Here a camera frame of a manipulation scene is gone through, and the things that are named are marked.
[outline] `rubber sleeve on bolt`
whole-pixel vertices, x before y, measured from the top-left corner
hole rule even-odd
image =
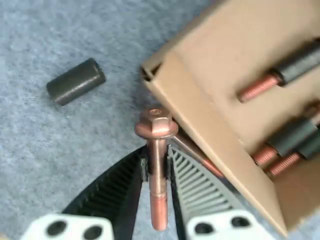
[[[317,126],[308,118],[299,117],[273,134],[266,143],[272,146],[278,152],[278,155],[283,157],[317,130]]]
[[[320,40],[307,43],[298,51],[276,64],[271,72],[278,75],[284,86],[320,64]]]
[[[320,130],[308,137],[296,151],[299,155],[308,160],[311,159],[315,154],[320,152]]]
[[[46,88],[52,99],[63,106],[105,81],[106,77],[97,62],[89,58],[48,82]]]

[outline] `box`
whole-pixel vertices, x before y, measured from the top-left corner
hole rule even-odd
[[[155,97],[284,236],[320,205],[320,159],[297,164],[272,182],[250,154],[320,98],[320,68],[246,104],[236,92],[319,35],[318,0],[226,1],[142,65]]]

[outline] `hex bolt head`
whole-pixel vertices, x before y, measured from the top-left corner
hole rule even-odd
[[[178,132],[178,124],[164,107],[147,108],[135,125],[135,133],[143,139],[164,139]]]

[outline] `copper bolt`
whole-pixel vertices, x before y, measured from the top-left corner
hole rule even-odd
[[[275,150],[272,146],[265,145],[260,151],[255,153],[252,158],[258,166],[264,166],[274,160],[277,155],[277,150]]]
[[[146,139],[152,226],[164,231],[168,224],[166,154],[167,138],[178,132],[178,124],[164,108],[148,108],[140,115],[135,133]]]
[[[266,174],[269,177],[275,177],[280,173],[282,173],[287,168],[289,168],[290,166],[292,166],[293,164],[295,164],[296,162],[300,161],[301,159],[302,158],[300,157],[300,155],[297,152],[295,152],[290,156],[286,157],[285,159],[283,159],[282,161],[277,162],[275,165],[270,167]]]
[[[238,99],[241,103],[248,102],[258,95],[266,92],[274,86],[281,83],[281,79],[275,74],[267,74],[258,81],[254,82],[238,94]]]
[[[190,154],[198,163],[202,164],[214,175],[223,178],[222,172],[212,163],[212,161],[206,156],[206,154],[191,140],[191,138],[178,132],[172,140],[184,151]]]

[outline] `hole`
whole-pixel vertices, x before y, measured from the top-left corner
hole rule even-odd
[[[214,231],[214,228],[208,223],[198,223],[195,228],[197,234],[209,234]]]
[[[64,221],[55,221],[46,230],[49,236],[57,236],[61,234],[67,227]]]
[[[231,220],[232,226],[234,226],[235,228],[241,228],[241,227],[248,227],[250,225],[250,222],[248,221],[248,219],[238,216],[238,217],[234,217]]]
[[[92,226],[88,228],[84,233],[84,239],[86,240],[94,240],[100,237],[102,233],[102,227],[100,226]]]

